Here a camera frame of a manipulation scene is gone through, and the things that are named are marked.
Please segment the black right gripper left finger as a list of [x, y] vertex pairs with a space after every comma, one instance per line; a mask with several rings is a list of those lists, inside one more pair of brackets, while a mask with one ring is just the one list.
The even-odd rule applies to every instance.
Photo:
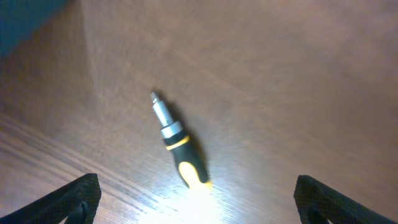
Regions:
[[101, 198], [98, 176], [85, 174], [1, 218], [1, 223], [92, 224]]

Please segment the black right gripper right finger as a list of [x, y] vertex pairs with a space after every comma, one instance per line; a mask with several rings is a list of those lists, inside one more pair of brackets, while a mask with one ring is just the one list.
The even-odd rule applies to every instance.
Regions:
[[309, 175], [298, 176], [294, 199], [303, 224], [394, 223]]

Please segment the yellow black screwdriver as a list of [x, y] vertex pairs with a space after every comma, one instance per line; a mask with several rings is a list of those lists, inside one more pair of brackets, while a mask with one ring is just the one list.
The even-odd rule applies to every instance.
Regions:
[[191, 190], [210, 189], [211, 180], [205, 160], [192, 143], [189, 132], [156, 91], [152, 91], [150, 97], [152, 109], [161, 125], [162, 140], [166, 150], [173, 155], [179, 176]]

